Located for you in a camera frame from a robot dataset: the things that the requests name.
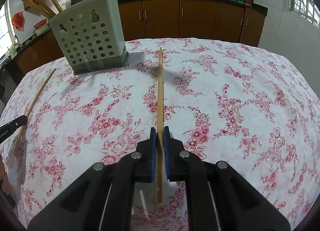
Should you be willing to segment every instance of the red flower pattern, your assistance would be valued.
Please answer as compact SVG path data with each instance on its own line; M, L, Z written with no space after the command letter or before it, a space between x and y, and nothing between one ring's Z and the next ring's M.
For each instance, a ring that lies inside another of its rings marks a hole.
M258 181L259 192L294 229L320 185L320 100L280 55L195 38L127 42L130 58L120 68L74 76L62 58L27 73L1 125L26 113L57 69L29 116L18 157L10 150L16 134L0 144L6 171L16 172L11 184L20 221L27 226L94 162L118 162L148 138L157 120L160 46L163 120L172 135L201 159L228 161L247 180ZM187 231L185 192L183 183L171 183L164 203L135 204L131 229Z

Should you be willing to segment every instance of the table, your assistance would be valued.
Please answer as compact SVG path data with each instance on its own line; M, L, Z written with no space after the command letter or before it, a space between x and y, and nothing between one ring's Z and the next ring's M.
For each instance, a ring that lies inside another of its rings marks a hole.
M284 57L215 40L145 39L126 43L122 68L74 76L65 58L29 72L10 98L3 125L27 112L47 75L13 157L18 130L0 145L18 201L30 219L93 163L118 162L156 125L157 63L164 62L164 124L185 149L227 161L284 216L292 229L319 195L320 102ZM183 182L137 184L133 230L188 229Z

